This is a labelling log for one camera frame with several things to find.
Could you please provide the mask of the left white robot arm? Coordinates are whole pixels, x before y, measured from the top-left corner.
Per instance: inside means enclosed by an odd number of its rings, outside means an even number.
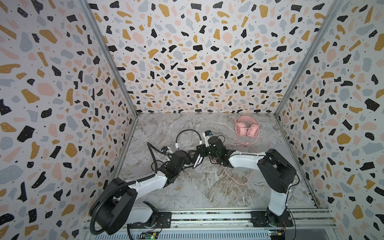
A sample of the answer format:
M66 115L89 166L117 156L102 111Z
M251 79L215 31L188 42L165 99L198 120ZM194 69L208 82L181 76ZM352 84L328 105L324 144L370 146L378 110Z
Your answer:
M175 151L161 165L154 160L154 172L146 177L130 182L113 179L90 209L90 233L113 235L124 225L134 224L156 227L159 210L148 201L138 203L137 199L174 183L184 168L194 165L195 156Z

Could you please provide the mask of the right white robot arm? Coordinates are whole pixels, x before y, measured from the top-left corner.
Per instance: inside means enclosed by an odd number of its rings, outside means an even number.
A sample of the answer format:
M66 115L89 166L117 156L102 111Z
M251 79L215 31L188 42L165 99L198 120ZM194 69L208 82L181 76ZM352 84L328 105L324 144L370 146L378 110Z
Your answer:
M229 150L219 137L210 136L207 143L197 146L197 153L223 167L248 168L262 174L271 189L271 197L265 211L251 212L251 223L255 228L294 226L287 201L297 170L277 150L269 149L263 153Z

